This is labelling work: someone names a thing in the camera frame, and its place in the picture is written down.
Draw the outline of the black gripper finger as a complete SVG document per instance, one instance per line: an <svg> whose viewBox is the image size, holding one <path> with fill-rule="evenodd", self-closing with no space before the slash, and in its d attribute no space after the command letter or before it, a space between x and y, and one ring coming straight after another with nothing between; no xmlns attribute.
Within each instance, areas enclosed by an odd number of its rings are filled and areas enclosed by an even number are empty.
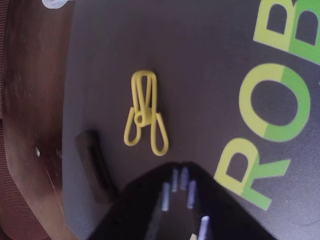
<svg viewBox="0 0 320 240"><path fill-rule="evenodd" d="M213 177L194 162L182 164L187 208L192 211L199 240L274 240Z"/></svg>
<svg viewBox="0 0 320 240"><path fill-rule="evenodd" d="M165 163L130 182L89 239L154 240L180 169L177 162Z"/></svg>

